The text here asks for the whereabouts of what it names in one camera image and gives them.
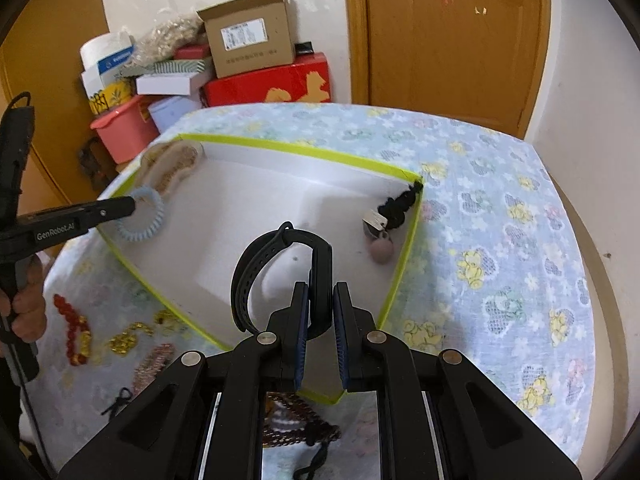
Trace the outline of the person's left hand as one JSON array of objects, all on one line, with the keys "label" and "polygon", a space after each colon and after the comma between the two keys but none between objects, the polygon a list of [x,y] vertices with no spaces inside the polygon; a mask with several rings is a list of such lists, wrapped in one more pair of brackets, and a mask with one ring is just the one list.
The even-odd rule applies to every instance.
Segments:
[{"label": "person's left hand", "polygon": [[46,300],[43,297],[43,268],[37,255],[27,267],[26,285],[12,300],[1,293],[1,314],[16,313],[12,330],[22,341],[31,344],[42,337],[47,329]]}]

